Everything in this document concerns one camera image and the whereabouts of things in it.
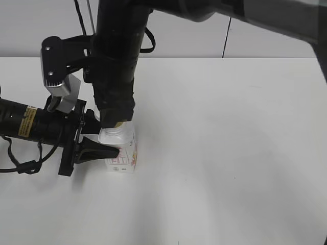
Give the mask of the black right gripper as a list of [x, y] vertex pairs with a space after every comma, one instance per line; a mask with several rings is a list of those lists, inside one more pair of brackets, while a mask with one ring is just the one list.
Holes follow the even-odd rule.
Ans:
[[94, 89], [101, 128], [132, 121], [135, 101], [133, 83], [141, 49], [141, 34], [113, 34], [107, 38], [84, 36], [91, 60], [87, 81]]

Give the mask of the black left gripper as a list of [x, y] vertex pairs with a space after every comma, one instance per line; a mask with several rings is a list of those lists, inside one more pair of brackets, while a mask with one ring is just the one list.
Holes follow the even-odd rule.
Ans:
[[45, 156], [41, 155], [37, 163], [45, 163], [57, 148], [63, 148], [58, 174], [71, 176], [74, 164], [115, 159], [119, 155], [118, 148], [97, 143], [86, 137], [83, 137], [76, 146], [76, 135], [79, 134], [79, 129], [81, 129], [81, 134], [99, 134], [101, 130], [101, 124], [96, 119], [94, 111], [87, 109], [84, 113], [86, 101], [77, 100], [74, 109], [68, 114], [60, 111], [49, 112], [48, 107], [51, 101], [47, 99], [44, 109], [37, 113], [34, 132], [40, 134], [37, 139], [39, 150], [42, 144], [51, 145], [52, 148]]

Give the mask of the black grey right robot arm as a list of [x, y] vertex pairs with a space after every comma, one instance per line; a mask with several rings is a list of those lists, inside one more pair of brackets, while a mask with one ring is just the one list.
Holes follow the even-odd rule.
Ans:
[[305, 41], [326, 73], [326, 1], [99, 1], [89, 70], [104, 129], [132, 120], [134, 72], [153, 10], [194, 22], [220, 13]]

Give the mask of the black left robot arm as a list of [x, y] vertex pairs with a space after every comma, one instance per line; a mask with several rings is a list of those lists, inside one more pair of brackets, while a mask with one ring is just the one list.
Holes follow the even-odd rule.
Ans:
[[[118, 148], [87, 138], [100, 132], [100, 123], [85, 106], [86, 101], [78, 100], [74, 109], [65, 114], [1, 99], [1, 138], [8, 141], [7, 153], [15, 166], [1, 169], [1, 173], [38, 173], [58, 148], [63, 149], [58, 171], [61, 176], [71, 176], [76, 164], [117, 158]], [[12, 152], [14, 138], [36, 142], [39, 158], [19, 162]]]

